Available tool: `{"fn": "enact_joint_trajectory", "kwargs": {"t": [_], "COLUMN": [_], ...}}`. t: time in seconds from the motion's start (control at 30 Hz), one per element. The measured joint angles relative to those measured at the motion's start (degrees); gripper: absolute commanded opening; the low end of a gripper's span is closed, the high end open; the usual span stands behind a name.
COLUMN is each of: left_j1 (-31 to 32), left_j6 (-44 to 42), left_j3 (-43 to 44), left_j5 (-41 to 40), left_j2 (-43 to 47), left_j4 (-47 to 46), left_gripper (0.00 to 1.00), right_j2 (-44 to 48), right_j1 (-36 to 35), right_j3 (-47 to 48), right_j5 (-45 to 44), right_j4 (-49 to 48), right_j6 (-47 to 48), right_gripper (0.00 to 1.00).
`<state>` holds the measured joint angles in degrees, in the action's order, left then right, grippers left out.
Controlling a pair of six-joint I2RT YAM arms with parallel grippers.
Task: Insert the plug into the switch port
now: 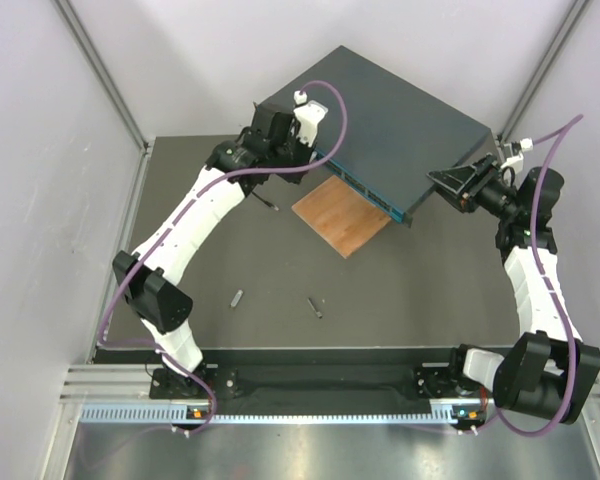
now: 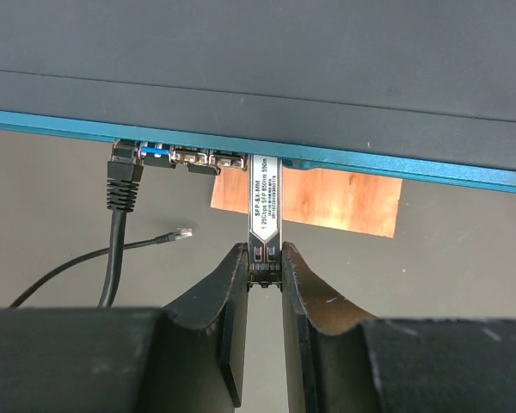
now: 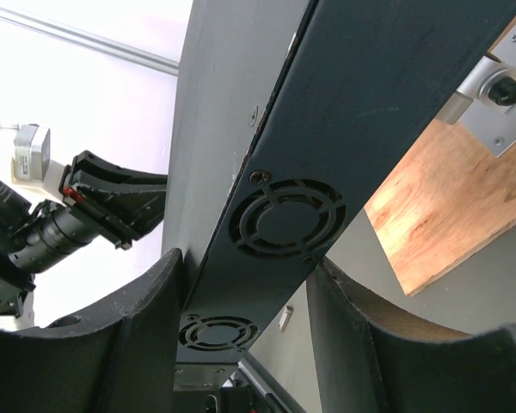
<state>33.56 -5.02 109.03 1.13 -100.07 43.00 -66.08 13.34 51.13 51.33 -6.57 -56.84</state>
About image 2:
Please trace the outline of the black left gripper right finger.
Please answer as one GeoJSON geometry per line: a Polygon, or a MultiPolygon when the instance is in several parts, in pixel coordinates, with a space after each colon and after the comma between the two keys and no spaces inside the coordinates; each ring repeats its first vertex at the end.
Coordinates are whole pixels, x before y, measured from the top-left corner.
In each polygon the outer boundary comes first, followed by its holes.
{"type": "Polygon", "coordinates": [[[282,252],[292,412],[516,412],[516,318],[374,317],[282,252]]]}

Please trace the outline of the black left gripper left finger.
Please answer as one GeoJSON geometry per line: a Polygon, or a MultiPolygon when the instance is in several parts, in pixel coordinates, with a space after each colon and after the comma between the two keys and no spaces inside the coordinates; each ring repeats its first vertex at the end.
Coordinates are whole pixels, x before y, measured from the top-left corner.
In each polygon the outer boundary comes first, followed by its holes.
{"type": "Polygon", "coordinates": [[[0,412],[232,412],[247,248],[163,307],[0,309],[0,412]]]}

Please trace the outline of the brown SFP module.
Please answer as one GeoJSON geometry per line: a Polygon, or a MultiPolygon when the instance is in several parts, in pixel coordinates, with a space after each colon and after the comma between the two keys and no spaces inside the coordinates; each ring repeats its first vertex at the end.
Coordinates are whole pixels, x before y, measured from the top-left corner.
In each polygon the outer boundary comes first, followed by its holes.
{"type": "Polygon", "coordinates": [[[216,169],[232,168],[237,170],[247,169],[247,156],[242,153],[228,151],[211,151],[209,164],[216,169]]]}

